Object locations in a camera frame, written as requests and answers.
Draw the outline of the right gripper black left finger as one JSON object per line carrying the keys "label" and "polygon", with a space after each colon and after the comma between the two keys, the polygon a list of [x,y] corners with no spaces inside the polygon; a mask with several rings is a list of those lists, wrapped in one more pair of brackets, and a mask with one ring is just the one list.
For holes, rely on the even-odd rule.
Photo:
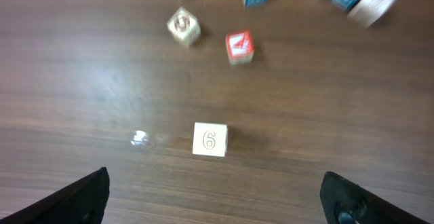
{"label": "right gripper black left finger", "polygon": [[101,224],[109,193],[107,168],[1,219],[1,224]]}

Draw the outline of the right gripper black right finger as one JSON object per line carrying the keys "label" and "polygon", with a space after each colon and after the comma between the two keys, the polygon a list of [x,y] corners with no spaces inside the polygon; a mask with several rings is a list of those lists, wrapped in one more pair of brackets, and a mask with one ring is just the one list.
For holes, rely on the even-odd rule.
{"label": "right gripper black right finger", "polygon": [[324,174],[320,199],[328,224],[428,224],[331,171]]}

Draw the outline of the white block teal side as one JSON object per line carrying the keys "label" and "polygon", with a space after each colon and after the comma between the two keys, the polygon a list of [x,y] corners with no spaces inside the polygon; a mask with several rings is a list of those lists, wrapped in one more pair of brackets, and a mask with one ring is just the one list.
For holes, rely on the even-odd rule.
{"label": "white block teal side", "polygon": [[226,124],[195,122],[192,153],[224,157],[227,151],[228,132]]}

